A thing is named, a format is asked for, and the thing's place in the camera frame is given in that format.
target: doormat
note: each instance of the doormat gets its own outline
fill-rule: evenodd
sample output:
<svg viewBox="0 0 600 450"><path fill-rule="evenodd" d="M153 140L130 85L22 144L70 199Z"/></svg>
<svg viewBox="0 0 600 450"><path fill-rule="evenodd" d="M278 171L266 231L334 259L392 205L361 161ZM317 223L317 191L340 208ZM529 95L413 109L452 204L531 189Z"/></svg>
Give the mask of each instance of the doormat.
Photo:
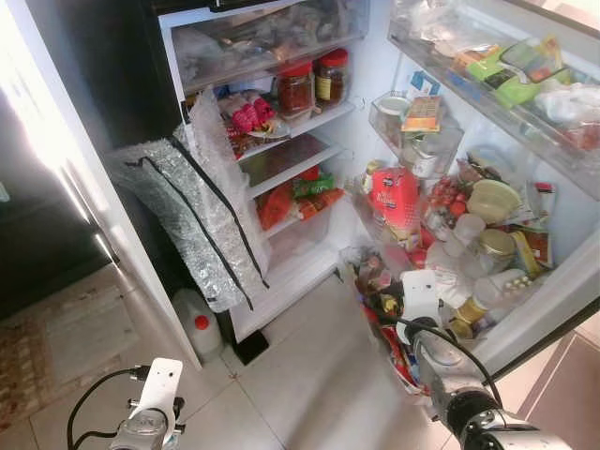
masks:
<svg viewBox="0 0 600 450"><path fill-rule="evenodd" d="M572 332L562 338L518 410L577 450L600 443L600 348Z"/></svg>
<svg viewBox="0 0 600 450"><path fill-rule="evenodd" d="M116 287L0 324L0 431L119 368L136 340Z"/></svg>

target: green package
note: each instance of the green package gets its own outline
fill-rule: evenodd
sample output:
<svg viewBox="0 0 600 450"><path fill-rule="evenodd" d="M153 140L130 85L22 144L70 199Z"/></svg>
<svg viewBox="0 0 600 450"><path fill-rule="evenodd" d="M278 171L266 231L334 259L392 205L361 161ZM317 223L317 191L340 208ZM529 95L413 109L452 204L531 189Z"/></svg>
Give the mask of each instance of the green package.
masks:
<svg viewBox="0 0 600 450"><path fill-rule="evenodd" d="M295 179L293 180L293 197L297 199L298 197L306 197L307 195L320 194L329 189L333 189L335 187L334 175L328 174L322 176L318 180L315 181L307 181L303 179Z"/></svg>

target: jar with red lid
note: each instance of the jar with red lid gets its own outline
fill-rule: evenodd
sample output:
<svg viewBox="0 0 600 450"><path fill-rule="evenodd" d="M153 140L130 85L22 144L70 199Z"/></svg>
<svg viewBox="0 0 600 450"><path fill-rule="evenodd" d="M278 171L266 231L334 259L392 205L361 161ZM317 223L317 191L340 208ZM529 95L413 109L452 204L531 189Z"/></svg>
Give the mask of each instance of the jar with red lid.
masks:
<svg viewBox="0 0 600 450"><path fill-rule="evenodd" d="M333 50L317 60L315 91L322 107L335 106L346 99L350 84L348 52Z"/></svg>
<svg viewBox="0 0 600 450"><path fill-rule="evenodd" d="M277 76L277 99L283 115L293 115L314 106L312 62L284 69Z"/></svg>

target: white plastic jug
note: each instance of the white plastic jug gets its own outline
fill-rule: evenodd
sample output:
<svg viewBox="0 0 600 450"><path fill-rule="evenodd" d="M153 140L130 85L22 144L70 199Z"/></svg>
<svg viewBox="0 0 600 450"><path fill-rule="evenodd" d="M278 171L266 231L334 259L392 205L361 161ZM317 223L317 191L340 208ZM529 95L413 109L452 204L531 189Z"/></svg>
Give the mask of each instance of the white plastic jug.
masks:
<svg viewBox="0 0 600 450"><path fill-rule="evenodd" d="M200 361L207 363L219 356L223 350L223 339L217 318L202 297L191 289L180 289L172 298L172 306Z"/></svg>

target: black zipper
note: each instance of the black zipper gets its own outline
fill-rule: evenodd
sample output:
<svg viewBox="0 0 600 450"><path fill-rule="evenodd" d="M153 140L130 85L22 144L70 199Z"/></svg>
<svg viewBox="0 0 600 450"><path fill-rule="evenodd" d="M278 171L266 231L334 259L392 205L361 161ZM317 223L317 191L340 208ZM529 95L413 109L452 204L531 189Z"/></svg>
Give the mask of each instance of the black zipper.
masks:
<svg viewBox="0 0 600 450"><path fill-rule="evenodd" d="M221 259L221 262L223 263L223 266L225 267L225 270L227 270L227 273L229 274L229 276L232 278L233 283L235 283L235 286L237 286L237 288L241 291L241 293L246 297L247 305L249 306L250 310L253 311L254 307L252 306L252 302L250 301L250 297L248 297L248 295L244 291L244 288L242 287L242 285L240 283L240 280L237 278L237 275L234 273L232 267L227 262L227 259L225 258L225 256L223 255L223 253L221 253L221 250L218 248L217 243L213 240L213 238L211 237L211 235L209 234L209 232L204 228L203 222L201 221L201 219L196 214L196 211L194 211L194 208L189 203L189 200L186 197L186 195L181 190L179 190L179 188L174 183L171 182L171 180L160 170L160 168L158 167L158 165L156 164L156 162L154 162L150 157L141 157L140 159L138 159L138 162L126 162L125 165L129 166L129 167L143 167L143 162L145 160L150 163L150 165L152 166L152 168L167 183L169 183L169 186L171 186L171 188L175 192L177 192L177 194L179 195L179 197L181 198L181 200L184 201L184 203L186 204L186 206L189 209L189 211L191 211L191 214L193 214L194 217L196 218L196 221L198 221L198 224L200 225L200 228L202 229L202 232L204 233L204 236L208 240L209 244L212 246L213 250L216 252L216 254L218 255L218 257Z"/></svg>
<svg viewBox="0 0 600 450"><path fill-rule="evenodd" d="M250 259L252 260L252 264L254 264L254 268L256 269L259 276L261 277L261 281L262 281L262 284L264 285L264 287L269 289L269 285L264 280L263 274L261 273L261 267L256 262L256 258L254 257L252 248L250 247L250 244L248 243L248 238L246 237L246 232L244 232L244 229L242 228L242 225L240 224L239 218L235 214L235 210L233 209L232 204L229 202L229 200L227 199L225 194L223 194L223 192L213 182L213 180L210 178L210 176L208 176L208 174L203 170L203 168L200 167L200 164L198 164L198 161L196 161L196 159L194 159L194 157L189 153L189 151L186 149L186 147L174 136L170 136L167 139L169 140L171 145L175 149L177 149L179 151L179 153L181 153L181 155L186 159L187 163L192 167L192 169L194 171L196 171L196 173L201 177L201 179L204 181L204 183L206 183L206 185L209 186L211 188L211 190L217 195L218 199L223 202L223 204L227 207L227 209L229 209L229 212L233 216L233 221L235 222L235 225L237 226L237 229L240 232L240 236L242 238L242 241L244 242L244 246L246 247L247 254L250 257Z"/></svg>

